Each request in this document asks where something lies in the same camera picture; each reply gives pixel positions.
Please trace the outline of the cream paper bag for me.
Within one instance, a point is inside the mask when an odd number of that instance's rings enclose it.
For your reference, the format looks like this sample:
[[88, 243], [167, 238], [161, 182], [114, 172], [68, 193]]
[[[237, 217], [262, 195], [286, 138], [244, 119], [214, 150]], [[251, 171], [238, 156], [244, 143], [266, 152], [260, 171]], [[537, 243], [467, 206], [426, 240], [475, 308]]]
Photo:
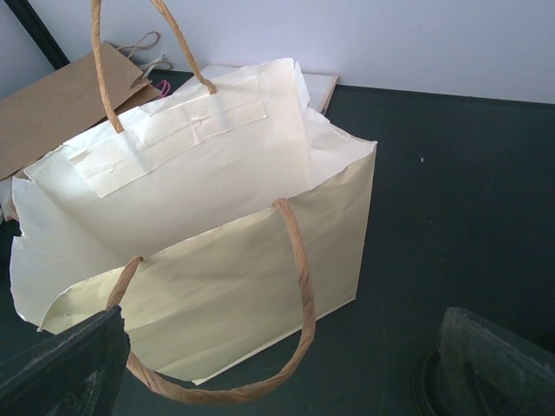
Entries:
[[309, 105], [291, 58], [108, 117], [12, 183], [16, 312], [61, 333], [121, 306], [129, 371], [187, 404], [245, 403], [356, 297], [377, 144]]

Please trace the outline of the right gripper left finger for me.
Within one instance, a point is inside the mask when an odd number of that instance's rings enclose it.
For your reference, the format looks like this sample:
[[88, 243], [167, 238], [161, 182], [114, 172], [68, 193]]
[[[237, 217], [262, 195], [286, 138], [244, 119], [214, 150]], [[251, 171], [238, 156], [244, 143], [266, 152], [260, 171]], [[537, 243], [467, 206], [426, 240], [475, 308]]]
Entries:
[[130, 352], [113, 306], [1, 365], [2, 415], [110, 415]]

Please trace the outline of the single black lid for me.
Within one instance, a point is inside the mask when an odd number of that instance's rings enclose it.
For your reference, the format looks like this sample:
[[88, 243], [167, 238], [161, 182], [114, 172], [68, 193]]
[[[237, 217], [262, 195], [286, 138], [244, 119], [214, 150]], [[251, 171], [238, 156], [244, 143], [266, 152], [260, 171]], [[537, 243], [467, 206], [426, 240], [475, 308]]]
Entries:
[[411, 374], [411, 398], [421, 416], [450, 415], [441, 394], [441, 361], [437, 351], [422, 358]]

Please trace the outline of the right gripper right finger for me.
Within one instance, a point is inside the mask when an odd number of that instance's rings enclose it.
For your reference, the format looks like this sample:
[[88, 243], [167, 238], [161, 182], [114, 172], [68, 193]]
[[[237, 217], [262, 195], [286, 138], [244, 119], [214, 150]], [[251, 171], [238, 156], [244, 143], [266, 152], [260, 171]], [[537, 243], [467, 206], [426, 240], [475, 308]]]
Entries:
[[554, 355], [519, 335], [449, 308], [438, 352], [457, 415], [554, 414]]

